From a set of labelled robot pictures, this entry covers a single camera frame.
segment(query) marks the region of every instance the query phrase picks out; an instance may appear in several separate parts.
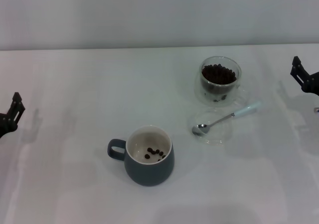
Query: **tabletop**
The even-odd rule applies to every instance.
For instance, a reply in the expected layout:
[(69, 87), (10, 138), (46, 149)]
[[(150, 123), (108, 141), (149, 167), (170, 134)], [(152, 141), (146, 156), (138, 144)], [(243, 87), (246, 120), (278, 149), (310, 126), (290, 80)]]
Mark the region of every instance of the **tabletop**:
[[(4, 224), (317, 224), (319, 97), (290, 76), (319, 71), (319, 44), (0, 52), (0, 109), (26, 108), (0, 139)], [(226, 56), (264, 110), (232, 122), (223, 145), (199, 142), (189, 117), (200, 63)], [(172, 175), (132, 181), (106, 148), (153, 124), (171, 137)]]

